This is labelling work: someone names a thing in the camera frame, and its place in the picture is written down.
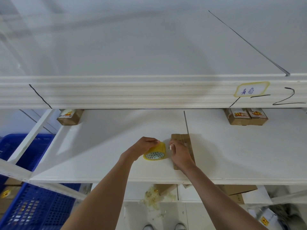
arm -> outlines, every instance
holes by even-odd
[[[195,165],[185,145],[171,140],[172,160],[188,177],[217,230],[266,230],[238,204],[225,195]]]
[[[142,137],[125,151],[111,171],[99,182],[67,219],[62,230],[109,229],[117,225],[132,163],[159,141]]]

blue crate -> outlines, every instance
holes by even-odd
[[[7,161],[26,136],[27,134],[9,134],[3,137],[0,141],[0,158]],[[16,165],[33,171],[53,138],[51,134],[38,134]],[[6,176],[0,175],[0,192],[4,189],[6,180]]]
[[[79,190],[81,184],[64,184]],[[0,222],[1,230],[60,230],[70,215],[74,198],[23,184]]]
[[[8,160],[26,136],[27,134],[10,134],[2,138],[0,158]],[[17,165],[33,171],[53,138],[53,135],[38,134]],[[0,177],[0,186],[6,179],[5,176]],[[81,184],[64,185],[79,190]],[[2,217],[0,229],[60,230],[69,217],[74,202],[74,198],[25,183]]]

yellow tape roll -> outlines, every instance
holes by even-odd
[[[156,147],[150,148],[148,152],[143,155],[144,159],[149,161],[158,161],[166,158],[165,143],[160,142]]]

forearm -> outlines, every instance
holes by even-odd
[[[112,170],[71,214],[62,230],[116,228],[133,160],[123,153]]]
[[[195,187],[217,230],[266,229],[216,187],[197,166],[190,166],[183,173]]]

shoe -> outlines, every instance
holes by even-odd
[[[177,224],[175,230],[187,230],[184,224]]]
[[[146,225],[143,230],[154,230],[153,226],[151,224]]]

